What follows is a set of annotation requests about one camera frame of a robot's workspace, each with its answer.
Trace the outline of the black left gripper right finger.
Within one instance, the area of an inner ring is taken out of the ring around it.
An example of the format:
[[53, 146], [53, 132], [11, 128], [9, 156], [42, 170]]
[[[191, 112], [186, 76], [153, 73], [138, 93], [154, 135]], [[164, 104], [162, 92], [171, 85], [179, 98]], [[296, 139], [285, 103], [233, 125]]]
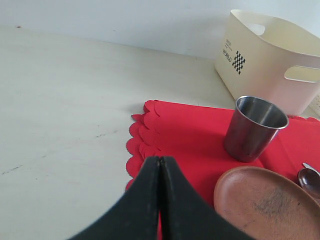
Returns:
[[173, 157], [159, 159], [158, 189], [163, 240], [251, 240], [195, 191]]

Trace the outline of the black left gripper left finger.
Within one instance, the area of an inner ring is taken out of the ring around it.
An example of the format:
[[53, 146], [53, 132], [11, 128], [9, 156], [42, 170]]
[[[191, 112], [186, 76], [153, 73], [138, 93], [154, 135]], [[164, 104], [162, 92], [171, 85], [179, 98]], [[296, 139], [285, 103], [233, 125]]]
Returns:
[[158, 233], [160, 158], [148, 157], [129, 189], [72, 240], [155, 240]]

